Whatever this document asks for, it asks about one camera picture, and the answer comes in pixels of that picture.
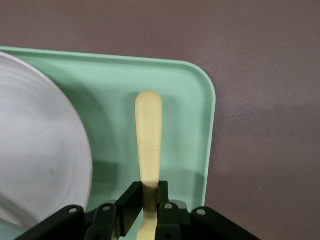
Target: cream-colored spoon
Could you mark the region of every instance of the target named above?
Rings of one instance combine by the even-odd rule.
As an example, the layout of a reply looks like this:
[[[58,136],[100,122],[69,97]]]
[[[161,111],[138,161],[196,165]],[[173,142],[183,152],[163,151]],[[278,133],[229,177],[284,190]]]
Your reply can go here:
[[[154,240],[158,224],[157,191],[160,180],[163,111],[154,91],[139,94],[135,101],[136,136],[143,190],[143,223],[137,240]]]

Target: white plate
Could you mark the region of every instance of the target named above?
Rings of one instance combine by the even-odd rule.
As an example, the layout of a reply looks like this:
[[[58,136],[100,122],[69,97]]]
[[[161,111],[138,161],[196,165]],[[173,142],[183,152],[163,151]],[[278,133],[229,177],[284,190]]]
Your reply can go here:
[[[0,52],[0,218],[30,228],[67,205],[85,208],[92,173],[88,137],[68,98]]]

